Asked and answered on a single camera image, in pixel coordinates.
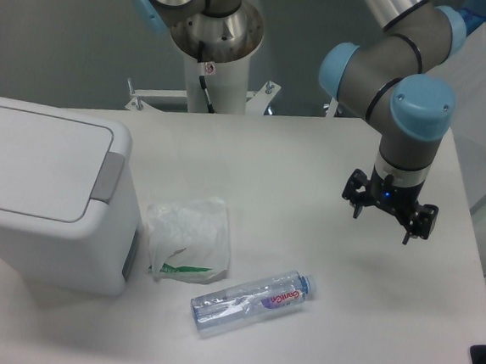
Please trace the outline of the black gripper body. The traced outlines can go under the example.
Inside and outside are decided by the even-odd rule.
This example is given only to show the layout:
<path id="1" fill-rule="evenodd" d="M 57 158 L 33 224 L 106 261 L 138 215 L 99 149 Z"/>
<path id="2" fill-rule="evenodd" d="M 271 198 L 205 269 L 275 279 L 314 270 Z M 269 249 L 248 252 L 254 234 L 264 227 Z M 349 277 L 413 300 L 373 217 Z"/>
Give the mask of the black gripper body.
<path id="1" fill-rule="evenodd" d="M 394 216 L 399 224 L 419 224 L 419 195 L 429 167 L 405 170 L 390 164 L 379 152 L 363 197 L 364 206 L 376 206 Z"/>

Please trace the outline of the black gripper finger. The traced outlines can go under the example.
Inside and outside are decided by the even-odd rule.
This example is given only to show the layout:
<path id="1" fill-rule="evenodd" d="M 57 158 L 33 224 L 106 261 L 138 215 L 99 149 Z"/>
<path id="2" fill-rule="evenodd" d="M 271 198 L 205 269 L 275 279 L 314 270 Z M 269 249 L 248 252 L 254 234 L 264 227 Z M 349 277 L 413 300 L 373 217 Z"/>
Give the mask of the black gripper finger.
<path id="1" fill-rule="evenodd" d="M 371 180 L 361 169 L 355 169 L 344 187 L 342 197 L 349 201 L 354 209 L 354 218 L 358 218 L 362 209 L 373 206 L 374 196 L 371 193 Z"/>
<path id="2" fill-rule="evenodd" d="M 405 236 L 402 243 L 408 244 L 411 238 L 427 240 L 435 227 L 439 207 L 435 204 L 417 205 L 405 224 Z"/>

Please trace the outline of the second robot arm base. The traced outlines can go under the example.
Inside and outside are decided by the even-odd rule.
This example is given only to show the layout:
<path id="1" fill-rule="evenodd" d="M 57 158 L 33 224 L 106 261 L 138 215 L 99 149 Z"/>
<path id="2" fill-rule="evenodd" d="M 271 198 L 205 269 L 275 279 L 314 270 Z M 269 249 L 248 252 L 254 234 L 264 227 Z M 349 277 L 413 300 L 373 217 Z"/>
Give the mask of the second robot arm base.
<path id="1" fill-rule="evenodd" d="M 231 63 L 262 43 L 264 22 L 245 0 L 131 0 L 147 28 L 169 32 L 186 55 L 199 63 Z"/>

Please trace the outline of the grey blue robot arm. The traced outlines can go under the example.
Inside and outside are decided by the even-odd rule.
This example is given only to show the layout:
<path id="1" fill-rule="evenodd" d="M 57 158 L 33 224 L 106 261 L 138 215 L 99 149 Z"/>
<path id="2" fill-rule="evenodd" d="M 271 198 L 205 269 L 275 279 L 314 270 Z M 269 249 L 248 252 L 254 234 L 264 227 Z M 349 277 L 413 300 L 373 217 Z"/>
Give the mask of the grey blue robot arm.
<path id="1" fill-rule="evenodd" d="M 455 112 L 455 93 L 427 73 L 463 46 L 464 19 L 430 0 L 365 0 L 384 37 L 370 48 L 343 42 L 322 60 L 318 81 L 381 135 L 370 175 L 354 170 L 343 190 L 358 216 L 375 206 L 412 238 L 429 238 L 438 217 L 419 195 Z"/>

